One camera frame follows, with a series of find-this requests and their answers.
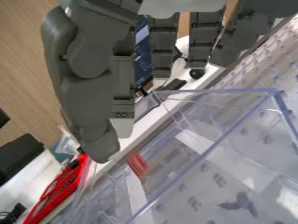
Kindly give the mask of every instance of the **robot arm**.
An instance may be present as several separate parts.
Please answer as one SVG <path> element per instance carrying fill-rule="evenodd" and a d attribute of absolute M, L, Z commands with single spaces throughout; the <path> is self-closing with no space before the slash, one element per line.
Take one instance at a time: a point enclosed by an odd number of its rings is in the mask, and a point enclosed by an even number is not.
<path fill-rule="evenodd" d="M 112 10 L 107 4 L 70 1 L 66 10 L 54 9 L 43 22 L 46 59 L 62 113 L 83 149 L 100 163 L 120 148 L 110 118 L 134 118 L 134 47 L 122 52 L 118 45 L 139 20 L 135 12 L 120 7 Z"/>
<path fill-rule="evenodd" d="M 95 161 L 107 162 L 120 148 L 111 121 L 128 127 L 127 137 L 134 128 L 134 27 L 139 14 L 150 15 L 153 76 L 168 78 L 177 35 L 176 12 L 192 12 L 189 66 L 196 72 L 208 61 L 229 66 L 271 30 L 275 19 L 291 16 L 298 8 L 297 0 L 240 0 L 224 30 L 225 4 L 227 0 L 67 0 L 47 15 L 44 51 L 62 113 Z"/>

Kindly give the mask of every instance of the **black cable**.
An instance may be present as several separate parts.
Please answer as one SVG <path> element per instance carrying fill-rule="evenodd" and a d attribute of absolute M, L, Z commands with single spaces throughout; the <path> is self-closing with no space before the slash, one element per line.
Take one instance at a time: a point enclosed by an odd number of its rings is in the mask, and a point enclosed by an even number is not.
<path fill-rule="evenodd" d="M 148 96 L 148 92 L 147 92 L 147 90 L 144 89 L 144 87 L 140 88 L 140 91 L 142 91 L 144 97 Z"/>

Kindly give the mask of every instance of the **clear plastic container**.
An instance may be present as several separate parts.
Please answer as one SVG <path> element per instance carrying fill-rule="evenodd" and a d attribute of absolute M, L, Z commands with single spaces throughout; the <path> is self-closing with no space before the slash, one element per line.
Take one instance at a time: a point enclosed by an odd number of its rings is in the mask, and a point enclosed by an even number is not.
<path fill-rule="evenodd" d="M 298 223 L 298 134 L 280 92 L 156 96 L 173 122 L 140 150 L 147 178 L 116 166 L 60 223 Z"/>

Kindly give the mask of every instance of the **white table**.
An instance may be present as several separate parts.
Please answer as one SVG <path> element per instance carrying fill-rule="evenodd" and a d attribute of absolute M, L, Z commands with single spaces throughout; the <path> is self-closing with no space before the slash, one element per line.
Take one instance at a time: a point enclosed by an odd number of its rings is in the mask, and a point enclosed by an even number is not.
<path fill-rule="evenodd" d="M 181 51 L 188 54 L 188 41 L 189 37 L 180 38 L 177 41 L 177 47 Z M 217 76 L 224 71 L 224 68 L 213 65 L 208 65 L 207 73 L 200 80 L 193 80 L 189 76 L 189 69 L 185 69 L 185 62 L 183 59 L 176 62 L 172 72 L 172 79 L 180 78 L 188 81 L 188 84 L 181 88 L 181 90 L 193 90 L 193 89 L 204 89 L 208 84 L 217 78 Z M 179 106 L 179 102 L 171 102 L 168 105 L 169 108 L 175 110 Z M 138 147 L 138 145 L 150 137 L 153 131 L 159 128 L 159 126 L 167 121 L 169 118 L 168 111 L 164 106 L 155 108 L 135 124 L 132 136 L 127 139 L 120 139 L 122 149 L 120 152 L 116 153 L 112 157 L 112 161 L 106 164 L 98 164 L 96 169 L 96 179 L 99 179 L 103 174 L 116 165 L 116 162 L 123 159 L 123 157 L 128 154 L 128 152 Z M 51 220 L 58 216 L 58 214 L 64 210 L 64 208 L 70 205 L 74 200 L 74 196 L 71 196 L 62 205 L 56 208 L 56 210 L 46 217 L 43 223 L 51 222 Z"/>

